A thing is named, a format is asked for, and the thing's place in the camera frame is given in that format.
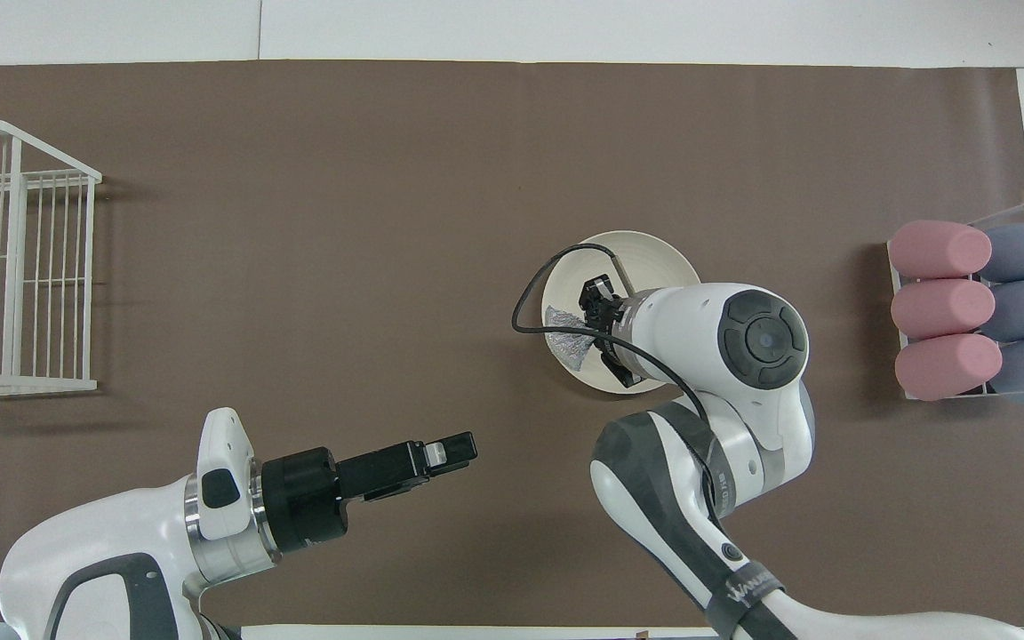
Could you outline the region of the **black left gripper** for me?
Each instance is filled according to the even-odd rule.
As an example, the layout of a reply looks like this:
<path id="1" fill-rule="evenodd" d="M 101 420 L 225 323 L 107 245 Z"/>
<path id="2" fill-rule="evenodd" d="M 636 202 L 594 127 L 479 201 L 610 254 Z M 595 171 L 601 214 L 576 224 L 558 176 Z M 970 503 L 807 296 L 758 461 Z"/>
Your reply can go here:
<path id="1" fill-rule="evenodd" d="M 348 530 L 347 506 L 394 497 L 464 469 L 478 455 L 472 432 L 431 443 L 406 441 L 336 461 L 318 446 L 265 462 L 261 501 L 281 554 L 340 538 Z"/>

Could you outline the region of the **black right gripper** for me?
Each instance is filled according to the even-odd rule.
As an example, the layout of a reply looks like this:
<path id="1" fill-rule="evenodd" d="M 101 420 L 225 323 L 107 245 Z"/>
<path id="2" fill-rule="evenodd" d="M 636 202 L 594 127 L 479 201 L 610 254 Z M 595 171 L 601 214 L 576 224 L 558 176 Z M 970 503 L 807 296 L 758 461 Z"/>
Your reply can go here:
<path id="1" fill-rule="evenodd" d="M 580 309 L 584 325 L 592 329 L 588 334 L 588 351 L 601 353 L 601 362 L 618 384 L 633 388 L 644 377 L 628 365 L 637 362 L 633 344 L 615 336 L 615 325 L 623 317 L 623 299 L 615 294 L 609 276 L 593 278 L 582 284 Z"/>

